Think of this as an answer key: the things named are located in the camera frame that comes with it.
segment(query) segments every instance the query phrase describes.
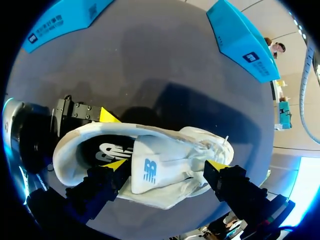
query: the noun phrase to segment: white wall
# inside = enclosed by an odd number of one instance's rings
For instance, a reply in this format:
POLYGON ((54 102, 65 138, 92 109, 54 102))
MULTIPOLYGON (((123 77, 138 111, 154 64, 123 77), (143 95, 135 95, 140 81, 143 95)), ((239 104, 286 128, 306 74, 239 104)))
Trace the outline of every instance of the white wall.
MULTIPOLYGON (((207 11, 217 0, 186 2, 207 11)), ((276 0, 230 0, 229 2, 240 11, 244 10, 242 13, 263 36, 275 39, 274 42, 281 42, 286 46, 286 52, 278 55, 276 64, 281 79, 288 84, 283 88, 283 92, 290 98, 292 129, 275 132, 274 146, 284 148, 285 154, 288 154, 288 149, 293 149, 292 153, 300 156, 320 156, 320 145, 311 140, 300 120, 299 91, 307 46, 298 33, 292 16, 276 0)), ((305 121, 311 132, 320 138, 320 86, 314 71, 310 73, 306 91, 305 121)))

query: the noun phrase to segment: white sneaker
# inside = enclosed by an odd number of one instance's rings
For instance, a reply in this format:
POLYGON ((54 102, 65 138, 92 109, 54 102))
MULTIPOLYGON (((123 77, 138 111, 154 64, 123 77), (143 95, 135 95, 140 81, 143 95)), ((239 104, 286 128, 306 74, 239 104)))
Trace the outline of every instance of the white sneaker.
MULTIPOLYGON (((132 123, 94 122, 70 131, 56 146, 53 167, 60 182, 75 186, 83 181, 90 166, 77 154, 78 146, 100 135, 135 138, 131 178, 118 197, 161 209, 210 189, 203 177, 206 160, 229 165, 234 156, 226 139, 195 127, 172 131, 132 123)), ((108 154, 103 144, 100 150, 108 154)))

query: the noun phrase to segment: shoe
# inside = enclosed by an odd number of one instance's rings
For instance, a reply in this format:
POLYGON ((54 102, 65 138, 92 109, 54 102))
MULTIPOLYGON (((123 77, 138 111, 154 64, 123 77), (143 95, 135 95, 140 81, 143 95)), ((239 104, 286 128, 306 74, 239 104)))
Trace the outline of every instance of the shoe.
POLYGON ((86 148, 89 152, 97 150, 88 143, 94 140, 99 143, 100 156, 109 161, 131 157, 131 177, 118 197, 162 209, 206 192, 210 186, 203 177, 205 161, 229 165, 234 155, 226 139, 195 127, 172 131, 132 123, 93 122, 70 131, 56 146, 53 167, 62 184, 75 186, 87 176, 92 164, 88 164, 85 152, 86 148))

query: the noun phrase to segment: cable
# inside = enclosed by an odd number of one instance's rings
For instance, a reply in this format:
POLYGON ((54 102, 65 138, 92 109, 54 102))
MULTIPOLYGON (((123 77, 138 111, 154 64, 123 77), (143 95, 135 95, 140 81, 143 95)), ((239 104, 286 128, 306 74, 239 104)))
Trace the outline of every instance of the cable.
POLYGON ((315 44, 312 40, 308 40, 307 42, 307 50, 305 54, 305 61, 304 61, 304 68, 303 73, 301 77, 301 85, 300 85, 300 96, 299 96, 299 109, 300 109, 300 118, 303 125, 304 130, 309 135, 309 137, 315 141, 317 144, 320 144, 320 139, 316 138, 312 135, 312 133, 309 131, 306 121, 305 121, 305 94, 306 94, 306 88, 307 88, 307 82, 308 82, 308 75, 310 72, 310 67, 312 65, 312 59, 315 53, 315 44))

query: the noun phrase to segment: shoelace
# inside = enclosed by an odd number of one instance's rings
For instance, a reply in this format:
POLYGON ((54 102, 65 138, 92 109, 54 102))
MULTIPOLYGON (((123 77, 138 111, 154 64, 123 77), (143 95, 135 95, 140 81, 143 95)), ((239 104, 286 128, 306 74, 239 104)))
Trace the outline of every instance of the shoelace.
POLYGON ((194 148, 187 157, 192 159, 202 160, 202 161, 214 160, 221 164, 227 164, 227 158, 230 152, 227 151, 227 148, 225 147, 225 143, 228 140, 228 137, 229 136, 225 138, 222 144, 218 142, 213 142, 210 140, 200 141, 200 143, 202 144, 202 147, 194 148))

